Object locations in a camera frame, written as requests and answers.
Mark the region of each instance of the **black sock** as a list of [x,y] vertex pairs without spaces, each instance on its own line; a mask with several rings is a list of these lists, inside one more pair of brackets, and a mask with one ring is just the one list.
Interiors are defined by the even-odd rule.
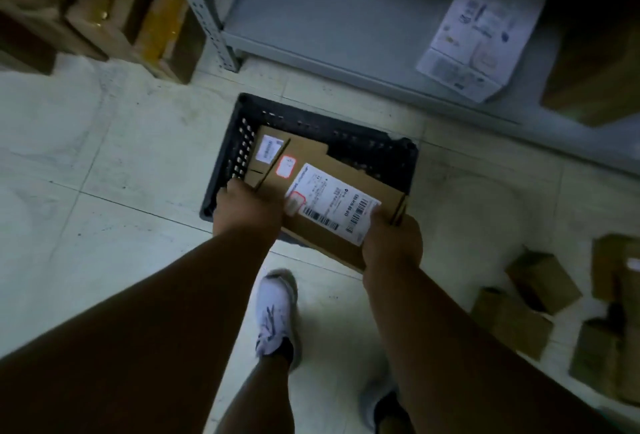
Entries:
[[395,417],[407,423],[411,423],[409,414],[402,408],[395,392],[391,392],[386,397],[383,397],[376,404],[373,410],[373,422],[376,425],[376,432],[380,427],[380,423],[387,417]]
[[291,366],[291,363],[293,362],[293,345],[289,338],[284,337],[282,339],[282,343],[278,346],[278,349],[269,355],[265,355],[265,357],[274,357],[275,355],[284,357],[287,363]]

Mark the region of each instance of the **perforated metal upright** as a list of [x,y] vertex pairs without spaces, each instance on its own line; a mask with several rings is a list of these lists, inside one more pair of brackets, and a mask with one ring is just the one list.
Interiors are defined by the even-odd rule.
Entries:
[[240,69],[240,64],[238,63],[233,49],[227,46],[224,38],[222,37],[222,23],[218,17],[218,12],[216,11],[213,0],[187,1],[189,1],[189,5],[198,18],[198,22],[202,26],[205,34],[211,40],[213,46],[218,52],[220,68],[237,73]]

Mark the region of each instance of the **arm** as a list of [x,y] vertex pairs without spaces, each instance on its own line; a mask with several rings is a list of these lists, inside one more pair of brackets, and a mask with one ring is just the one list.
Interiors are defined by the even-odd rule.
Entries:
[[614,433],[587,404],[500,344],[420,268],[422,237],[377,213],[364,285],[418,433]]
[[0,361],[3,430],[201,434],[281,219],[230,181],[211,240]]

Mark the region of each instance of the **forearm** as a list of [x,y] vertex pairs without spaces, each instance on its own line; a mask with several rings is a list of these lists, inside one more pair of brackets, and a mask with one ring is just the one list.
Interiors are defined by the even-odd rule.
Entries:
[[270,245],[222,234],[4,358],[4,425],[202,432]]
[[367,292],[416,432],[610,432],[599,415],[481,330],[420,269],[367,271]]

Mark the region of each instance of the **white label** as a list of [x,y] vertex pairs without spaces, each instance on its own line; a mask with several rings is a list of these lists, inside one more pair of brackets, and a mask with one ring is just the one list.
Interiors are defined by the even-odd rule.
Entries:
[[258,154],[255,155],[256,160],[271,164],[271,161],[283,144],[284,140],[279,138],[271,137],[270,135],[262,136],[262,142],[260,143]]
[[627,259],[627,268],[631,271],[640,272],[640,259]]
[[293,171],[293,167],[296,165],[296,159],[291,156],[283,156],[280,159],[280,163],[278,164],[278,169],[276,169],[276,174],[280,178],[289,178],[291,176],[291,171]]
[[285,211],[297,211],[357,246],[369,231],[372,209],[380,204],[310,164],[300,169],[285,198]]

